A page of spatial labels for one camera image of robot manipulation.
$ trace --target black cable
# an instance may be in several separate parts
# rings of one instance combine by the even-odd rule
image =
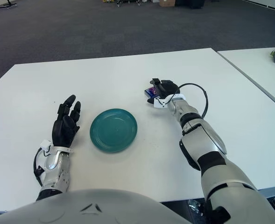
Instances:
[[[44,153],[44,156],[45,156],[45,157],[47,157],[47,156],[49,156],[49,155],[50,155],[50,153],[49,153],[48,155],[45,155],[45,151],[44,151],[44,150],[43,150],[43,153]]]
[[[168,101],[166,104],[168,104],[168,103],[171,101],[171,99],[172,99],[172,98],[174,97],[174,95],[179,91],[180,88],[182,88],[183,86],[186,86],[186,85],[195,85],[195,86],[197,86],[198,88],[200,88],[200,89],[203,91],[204,97],[206,98],[206,106],[204,107],[204,112],[203,112],[203,114],[202,114],[202,118],[204,118],[204,117],[206,116],[206,114],[207,114],[207,111],[208,111],[208,105],[209,105],[209,102],[208,102],[208,95],[207,95],[206,91],[203,89],[203,87],[201,87],[201,86],[198,85],[198,84],[195,84],[195,83],[184,83],[183,85],[180,85],[180,86],[177,88],[176,92],[172,95],[172,97],[169,99],[169,101]]]
[[[42,167],[38,167],[38,169],[36,168],[36,158],[39,154],[39,152],[42,150],[42,148],[39,148],[38,151],[35,154],[35,158],[34,158],[34,174],[35,174],[35,178],[36,180],[39,182],[40,186],[42,187],[42,181],[40,179],[40,175],[44,172],[44,169]]]

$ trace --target robotic hand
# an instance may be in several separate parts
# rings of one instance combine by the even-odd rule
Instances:
[[[275,211],[269,202],[259,194],[242,170],[228,160],[222,139],[198,111],[186,102],[184,95],[177,94],[177,85],[169,80],[161,83],[158,79],[153,79],[151,84],[160,96],[167,96],[165,99],[155,98],[154,107],[167,107],[175,116],[183,130],[179,142],[181,151],[188,163],[201,171],[206,216],[210,221],[233,224],[275,223]]]
[[[80,113],[80,102],[78,101],[74,109],[71,111],[70,108],[75,101],[75,96],[71,95],[63,104],[60,104],[58,108],[57,120],[54,122],[52,129],[52,141],[53,146],[50,141],[43,141],[41,148],[44,150],[47,159],[44,166],[44,171],[46,176],[42,188],[40,190],[38,200],[43,198],[57,195],[66,192],[70,184],[70,174],[69,174],[69,153],[75,134],[79,130],[77,126],[77,121],[79,120]],[[35,175],[40,176],[42,168],[39,167],[40,172],[35,170]]]

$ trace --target cardboard box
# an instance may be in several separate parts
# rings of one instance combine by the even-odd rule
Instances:
[[[161,7],[173,7],[175,6],[176,0],[160,0],[159,5]]]

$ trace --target robot forearm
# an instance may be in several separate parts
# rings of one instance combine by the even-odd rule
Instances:
[[[227,159],[223,141],[197,110],[181,98],[171,100],[168,108],[183,129],[179,143],[183,154],[193,168],[201,171],[207,217],[212,223],[275,222],[269,202]]]
[[[52,147],[45,162],[45,178],[38,200],[49,196],[65,193],[70,184],[70,149],[66,147]]]

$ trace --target green plate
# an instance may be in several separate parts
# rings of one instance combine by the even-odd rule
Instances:
[[[134,140],[137,123],[132,114],[122,109],[110,109],[92,122],[90,137],[94,145],[106,152],[123,151]]]

